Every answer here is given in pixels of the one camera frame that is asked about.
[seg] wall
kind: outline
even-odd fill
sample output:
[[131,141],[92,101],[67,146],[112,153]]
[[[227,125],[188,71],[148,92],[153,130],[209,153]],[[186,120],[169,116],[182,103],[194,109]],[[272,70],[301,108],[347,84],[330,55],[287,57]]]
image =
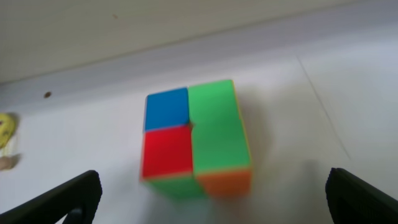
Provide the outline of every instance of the wall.
[[[0,212],[88,169],[104,190],[94,223],[332,223],[331,167],[398,199],[397,8],[362,2],[0,85],[22,154],[0,173]],[[138,182],[145,96],[222,78],[236,82],[253,193],[170,202]]]
[[0,82],[355,0],[2,0]]

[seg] red square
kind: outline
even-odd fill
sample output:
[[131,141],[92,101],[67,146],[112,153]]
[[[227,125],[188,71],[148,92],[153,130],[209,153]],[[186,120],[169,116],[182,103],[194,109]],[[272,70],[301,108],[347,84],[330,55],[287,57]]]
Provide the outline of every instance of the red square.
[[142,178],[193,172],[188,126],[149,131],[144,135]]

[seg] cube front face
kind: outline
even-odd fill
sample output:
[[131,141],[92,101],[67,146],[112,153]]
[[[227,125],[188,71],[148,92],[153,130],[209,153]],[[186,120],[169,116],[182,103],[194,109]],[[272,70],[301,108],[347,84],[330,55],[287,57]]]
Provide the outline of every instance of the cube front face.
[[146,106],[144,181],[176,199],[249,192],[251,156],[232,80],[149,95]]

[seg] black object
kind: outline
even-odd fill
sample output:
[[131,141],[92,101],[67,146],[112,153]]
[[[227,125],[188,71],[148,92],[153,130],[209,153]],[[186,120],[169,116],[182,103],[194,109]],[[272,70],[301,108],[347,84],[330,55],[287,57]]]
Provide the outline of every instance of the black object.
[[1,224],[91,224],[102,188],[96,171],[89,170],[68,182],[0,215]]
[[398,201],[342,168],[331,169],[326,198],[335,224],[398,223]]

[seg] yellow figurine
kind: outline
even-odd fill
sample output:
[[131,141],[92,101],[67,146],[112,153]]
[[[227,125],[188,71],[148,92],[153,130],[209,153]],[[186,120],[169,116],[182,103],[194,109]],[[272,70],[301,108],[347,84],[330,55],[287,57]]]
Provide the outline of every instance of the yellow figurine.
[[8,114],[0,114],[0,149],[6,146],[15,131],[15,121]]

